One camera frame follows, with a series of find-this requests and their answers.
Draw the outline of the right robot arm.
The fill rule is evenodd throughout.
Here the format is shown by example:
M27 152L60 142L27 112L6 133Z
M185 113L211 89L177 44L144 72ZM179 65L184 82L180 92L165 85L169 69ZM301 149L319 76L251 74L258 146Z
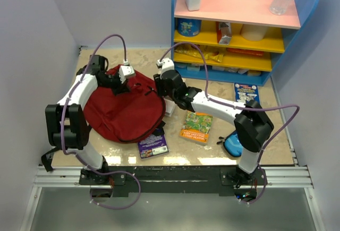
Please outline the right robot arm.
M178 107L194 113L205 113L234 124L243 150L230 178L248 185L256 177L260 152L269 139L274 125L260 104L252 100L247 104L213 98L205 91L188 87L176 70L153 75L159 96L170 97Z

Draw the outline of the red backpack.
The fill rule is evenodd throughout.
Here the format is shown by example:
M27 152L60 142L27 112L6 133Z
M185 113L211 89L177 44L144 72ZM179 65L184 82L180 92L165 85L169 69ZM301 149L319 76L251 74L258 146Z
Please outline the red backpack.
M119 66L107 73L113 75ZM148 137L162 123L166 110L152 79L136 72L127 85L130 92L119 95L97 88L83 110L91 129L118 143L136 143Z

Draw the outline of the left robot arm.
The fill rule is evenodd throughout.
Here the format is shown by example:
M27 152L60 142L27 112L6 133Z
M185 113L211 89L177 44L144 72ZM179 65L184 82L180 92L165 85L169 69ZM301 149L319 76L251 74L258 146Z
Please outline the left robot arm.
M127 60L109 75L108 59L104 56L90 56L89 63L76 73L74 84L56 104L47 105L45 118L48 141L52 149L48 154L62 151L65 155L77 157L83 164L81 177L96 184L111 181L108 163L89 142L91 126L84 116L84 107L97 88L111 89L114 94L128 91L128 80L135 71Z

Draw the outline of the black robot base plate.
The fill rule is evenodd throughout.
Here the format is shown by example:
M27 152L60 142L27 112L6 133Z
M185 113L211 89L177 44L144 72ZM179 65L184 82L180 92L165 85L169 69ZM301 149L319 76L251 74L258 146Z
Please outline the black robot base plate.
M263 171L256 169L249 181L237 182L230 178L236 166L110 166L112 175L101 176L81 170L80 185L113 190L114 197L129 193L195 193L218 194L253 199L257 189L265 185Z

